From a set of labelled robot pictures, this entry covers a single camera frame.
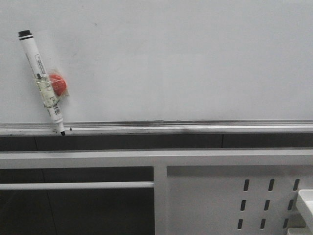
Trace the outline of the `red round magnet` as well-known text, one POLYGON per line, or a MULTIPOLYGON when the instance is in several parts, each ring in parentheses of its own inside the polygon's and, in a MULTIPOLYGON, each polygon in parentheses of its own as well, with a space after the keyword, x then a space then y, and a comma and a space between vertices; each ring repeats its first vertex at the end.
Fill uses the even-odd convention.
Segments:
POLYGON ((67 90, 66 81, 58 74, 50 74, 49 79, 57 96, 62 96, 67 90))

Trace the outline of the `white black dry-erase marker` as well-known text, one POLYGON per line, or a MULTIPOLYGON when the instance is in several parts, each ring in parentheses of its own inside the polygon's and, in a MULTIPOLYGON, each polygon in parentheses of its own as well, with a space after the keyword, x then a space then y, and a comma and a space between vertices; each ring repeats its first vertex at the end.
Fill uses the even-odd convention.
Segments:
POLYGON ((59 99, 52 87, 52 82, 45 69, 34 36, 30 30, 23 30, 18 32, 18 37, 34 74, 34 80, 39 89, 43 104, 51 120, 56 124, 58 132, 64 136, 65 128, 59 99))

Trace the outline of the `white whiteboard with aluminium ledge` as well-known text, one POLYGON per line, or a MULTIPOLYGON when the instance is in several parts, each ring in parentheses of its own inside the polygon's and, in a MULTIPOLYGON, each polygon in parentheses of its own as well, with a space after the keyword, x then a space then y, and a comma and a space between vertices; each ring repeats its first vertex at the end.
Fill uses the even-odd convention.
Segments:
POLYGON ((0 133, 56 135, 22 30, 67 82, 67 135, 313 130, 310 0, 1 1, 0 133))

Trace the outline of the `white upper marker tray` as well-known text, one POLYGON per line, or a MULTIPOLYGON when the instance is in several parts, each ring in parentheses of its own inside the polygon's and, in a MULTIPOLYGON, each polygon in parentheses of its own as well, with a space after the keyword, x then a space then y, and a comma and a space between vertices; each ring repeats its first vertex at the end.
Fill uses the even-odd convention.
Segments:
POLYGON ((302 189, 298 192, 296 207, 306 223, 306 227, 313 233, 313 190, 302 189))

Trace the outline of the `white whiteboard stand frame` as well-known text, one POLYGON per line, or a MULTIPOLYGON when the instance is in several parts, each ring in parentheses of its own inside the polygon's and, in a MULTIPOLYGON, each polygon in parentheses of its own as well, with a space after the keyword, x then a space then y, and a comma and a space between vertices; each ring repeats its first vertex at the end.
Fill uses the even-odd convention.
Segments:
POLYGON ((284 235, 311 149, 8 152, 3 235, 284 235))

